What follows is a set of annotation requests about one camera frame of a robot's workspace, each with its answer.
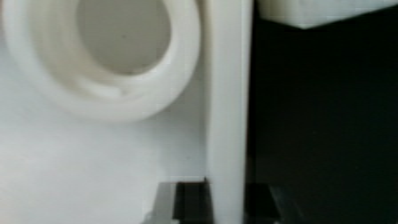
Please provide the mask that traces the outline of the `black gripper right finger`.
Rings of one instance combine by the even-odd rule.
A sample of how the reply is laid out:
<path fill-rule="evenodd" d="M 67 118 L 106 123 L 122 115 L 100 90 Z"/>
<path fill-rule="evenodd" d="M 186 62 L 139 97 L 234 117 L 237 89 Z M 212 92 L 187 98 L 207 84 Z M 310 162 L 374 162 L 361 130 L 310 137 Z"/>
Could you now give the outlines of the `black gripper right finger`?
<path fill-rule="evenodd" d="M 246 185 L 244 202 L 246 224 L 280 224 L 282 214 L 271 193 L 271 187 L 264 183 Z"/>

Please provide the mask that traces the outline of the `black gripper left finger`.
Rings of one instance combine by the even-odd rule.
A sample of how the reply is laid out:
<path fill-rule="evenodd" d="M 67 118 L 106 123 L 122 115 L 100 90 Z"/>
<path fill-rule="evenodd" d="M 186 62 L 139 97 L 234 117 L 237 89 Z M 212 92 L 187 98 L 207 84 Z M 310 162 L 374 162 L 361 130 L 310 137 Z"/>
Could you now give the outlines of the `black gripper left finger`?
<path fill-rule="evenodd" d="M 159 184 L 154 209 L 141 224 L 214 224 L 207 180 Z"/>

